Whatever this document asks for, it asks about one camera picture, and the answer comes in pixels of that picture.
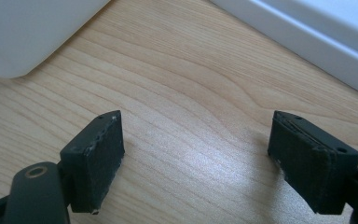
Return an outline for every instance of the wood grain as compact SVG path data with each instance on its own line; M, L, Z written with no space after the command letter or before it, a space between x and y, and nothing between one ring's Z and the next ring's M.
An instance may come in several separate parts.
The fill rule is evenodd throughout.
M284 110L358 149L358 92L208 1L112 1L29 75L0 78L0 197L118 109L122 167L100 214L73 223L349 221L313 214L267 145Z

